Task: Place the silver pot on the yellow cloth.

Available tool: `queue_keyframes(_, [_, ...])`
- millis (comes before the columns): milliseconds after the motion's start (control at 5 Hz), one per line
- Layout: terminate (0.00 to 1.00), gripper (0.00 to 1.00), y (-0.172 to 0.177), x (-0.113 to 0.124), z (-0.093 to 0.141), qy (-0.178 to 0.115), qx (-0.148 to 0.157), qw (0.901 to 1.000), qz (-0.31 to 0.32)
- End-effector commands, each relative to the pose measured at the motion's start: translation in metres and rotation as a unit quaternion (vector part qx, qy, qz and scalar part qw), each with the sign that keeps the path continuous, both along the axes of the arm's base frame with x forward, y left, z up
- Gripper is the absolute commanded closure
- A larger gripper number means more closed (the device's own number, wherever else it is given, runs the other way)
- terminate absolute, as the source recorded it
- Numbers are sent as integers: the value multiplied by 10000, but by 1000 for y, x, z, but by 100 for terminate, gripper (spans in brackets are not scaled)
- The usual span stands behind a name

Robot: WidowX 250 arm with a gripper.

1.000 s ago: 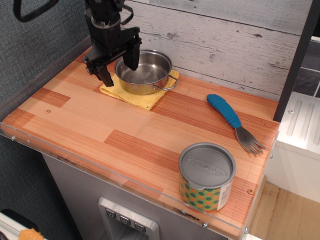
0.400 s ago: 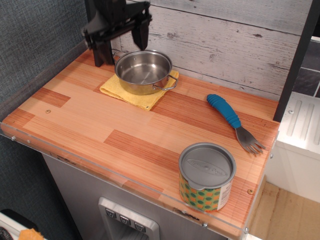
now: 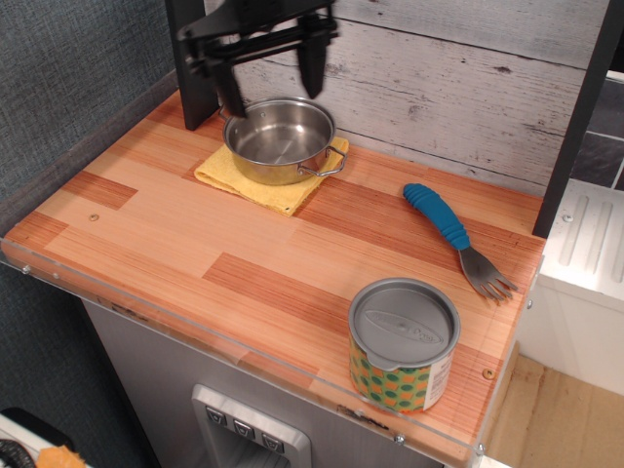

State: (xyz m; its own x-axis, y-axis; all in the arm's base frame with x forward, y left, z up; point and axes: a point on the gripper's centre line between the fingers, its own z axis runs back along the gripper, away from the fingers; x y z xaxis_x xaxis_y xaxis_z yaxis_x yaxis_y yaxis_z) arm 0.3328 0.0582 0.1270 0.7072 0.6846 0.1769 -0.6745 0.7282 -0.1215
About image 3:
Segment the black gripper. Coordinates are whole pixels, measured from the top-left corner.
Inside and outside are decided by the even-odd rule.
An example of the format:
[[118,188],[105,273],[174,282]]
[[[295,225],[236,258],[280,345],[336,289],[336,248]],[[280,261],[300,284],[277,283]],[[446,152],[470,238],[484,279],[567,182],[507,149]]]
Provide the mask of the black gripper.
[[231,116],[246,118],[233,67],[296,50],[302,85],[310,98],[323,90],[326,48],[338,36],[332,1],[225,1],[177,33],[185,61],[213,76]]

